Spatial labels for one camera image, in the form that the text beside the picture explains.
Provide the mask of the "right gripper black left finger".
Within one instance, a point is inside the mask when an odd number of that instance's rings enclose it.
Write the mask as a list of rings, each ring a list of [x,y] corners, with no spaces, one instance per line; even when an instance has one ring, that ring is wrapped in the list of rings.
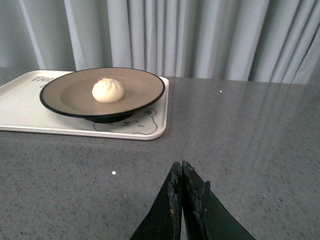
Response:
[[[130,237],[132,240],[181,238],[183,169],[174,162],[148,214]]]

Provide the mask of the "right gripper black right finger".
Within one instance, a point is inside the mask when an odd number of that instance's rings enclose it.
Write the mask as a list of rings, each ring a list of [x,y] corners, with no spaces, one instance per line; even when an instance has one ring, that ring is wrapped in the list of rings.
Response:
[[[186,161],[182,163],[182,208],[189,240],[253,240]]]

